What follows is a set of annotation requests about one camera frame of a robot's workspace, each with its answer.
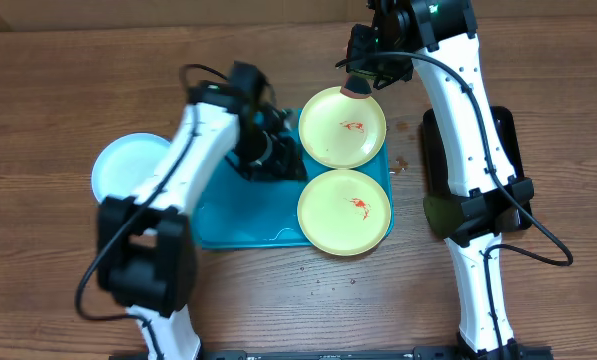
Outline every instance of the blue mat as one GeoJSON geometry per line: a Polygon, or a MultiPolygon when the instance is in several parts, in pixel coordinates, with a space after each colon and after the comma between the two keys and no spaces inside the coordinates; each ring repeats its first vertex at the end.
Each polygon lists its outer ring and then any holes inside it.
{"type": "MultiPolygon", "coordinates": [[[[291,136],[300,142],[298,130],[291,136]]],[[[303,150],[308,181],[331,170],[319,164],[303,150]]],[[[372,177],[387,194],[394,207],[389,175],[387,145],[367,164],[356,168],[372,177]]],[[[249,182],[241,178],[226,161],[222,161],[198,202],[192,219],[194,240],[204,249],[229,250],[264,247],[311,245],[298,224],[298,199],[307,182],[249,182]]]]}

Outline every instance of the pale yellow plate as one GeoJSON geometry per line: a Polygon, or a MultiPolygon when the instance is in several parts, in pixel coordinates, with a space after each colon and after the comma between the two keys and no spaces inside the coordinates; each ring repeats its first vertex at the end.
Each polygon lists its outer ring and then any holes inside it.
{"type": "Polygon", "coordinates": [[[319,163],[351,169],[371,160],[380,150],[387,125],[373,98],[351,99],[340,86],[309,100],[300,116],[300,142],[319,163]]]}
{"type": "Polygon", "coordinates": [[[355,170],[331,170],[313,179],[298,200],[298,223],[317,248],[351,256],[376,246],[387,233],[391,207],[385,191],[355,170]]]}

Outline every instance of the wooden table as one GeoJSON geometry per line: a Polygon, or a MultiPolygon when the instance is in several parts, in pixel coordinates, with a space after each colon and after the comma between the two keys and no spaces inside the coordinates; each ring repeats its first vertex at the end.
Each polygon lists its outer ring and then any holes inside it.
{"type": "MultiPolygon", "coordinates": [[[[132,322],[87,323],[73,291],[94,256],[98,153],[131,132],[171,136],[177,69],[258,65],[280,105],[300,107],[344,77],[352,24],[0,33],[0,359],[105,359],[144,347],[132,322]]],[[[557,359],[597,358],[597,17],[480,21],[492,104],[514,112],[534,212],[576,256],[572,268],[505,253],[509,318],[557,359]]],[[[375,95],[388,117],[394,230],[357,259],[313,248],[204,253],[190,308],[209,349],[407,349],[454,344],[460,317],[449,253],[422,210],[420,79],[375,95]]],[[[548,256],[535,229],[507,242],[548,256]]],[[[91,286],[90,311],[120,310],[91,286]]]]}

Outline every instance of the red design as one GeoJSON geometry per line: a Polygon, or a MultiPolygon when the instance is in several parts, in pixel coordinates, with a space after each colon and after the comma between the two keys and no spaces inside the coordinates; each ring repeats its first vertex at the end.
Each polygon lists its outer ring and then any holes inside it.
{"type": "Polygon", "coordinates": [[[358,198],[353,198],[349,201],[356,205],[356,207],[362,208],[365,211],[365,216],[362,219],[367,219],[367,217],[369,216],[369,210],[371,209],[371,206],[369,206],[369,204],[365,204],[364,201],[358,198]]]}
{"type": "Polygon", "coordinates": [[[346,127],[349,130],[354,130],[354,131],[358,131],[361,133],[365,132],[363,123],[345,121],[345,122],[341,122],[340,125],[342,125],[343,127],[346,127]]]}

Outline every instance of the plate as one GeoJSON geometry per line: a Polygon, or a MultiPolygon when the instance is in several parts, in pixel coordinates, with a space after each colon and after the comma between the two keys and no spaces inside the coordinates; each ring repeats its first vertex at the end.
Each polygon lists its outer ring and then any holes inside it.
{"type": "Polygon", "coordinates": [[[376,100],[351,99],[338,86],[309,100],[298,130],[300,142],[316,161],[334,169],[351,169],[376,156],[387,125],[376,100]]]}
{"type": "Polygon", "coordinates": [[[124,199],[145,179],[169,150],[169,141],[158,135],[135,133],[109,144],[91,171],[91,188],[98,202],[111,195],[124,199]]]}
{"type": "Polygon", "coordinates": [[[391,222],[382,187],[354,170],[328,171],[305,187],[298,200],[298,223],[317,248],[352,256],[372,249],[391,222]]]}

